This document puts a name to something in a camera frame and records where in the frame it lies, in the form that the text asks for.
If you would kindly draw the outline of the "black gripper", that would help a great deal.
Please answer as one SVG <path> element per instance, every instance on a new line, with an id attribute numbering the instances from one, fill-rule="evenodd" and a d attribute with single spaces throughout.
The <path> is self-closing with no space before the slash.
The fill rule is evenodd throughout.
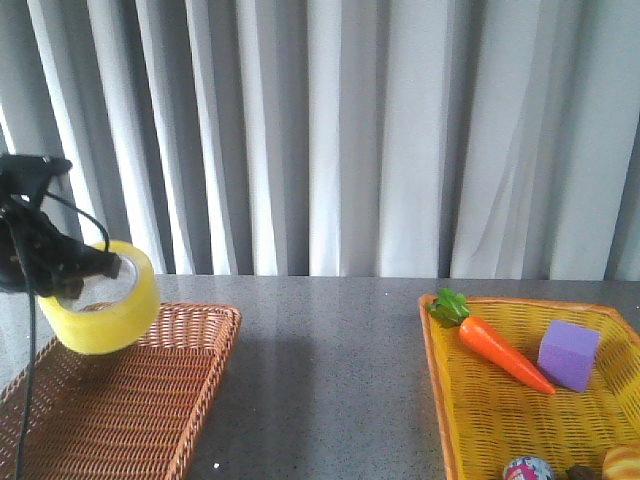
<path id="1" fill-rule="evenodd" d="M 51 181 L 69 172 L 64 158 L 1 155 L 1 289 L 32 290 L 41 297 L 77 300 L 83 277 L 119 276 L 122 261 L 112 252 L 88 252 L 63 234 L 42 210 Z"/>

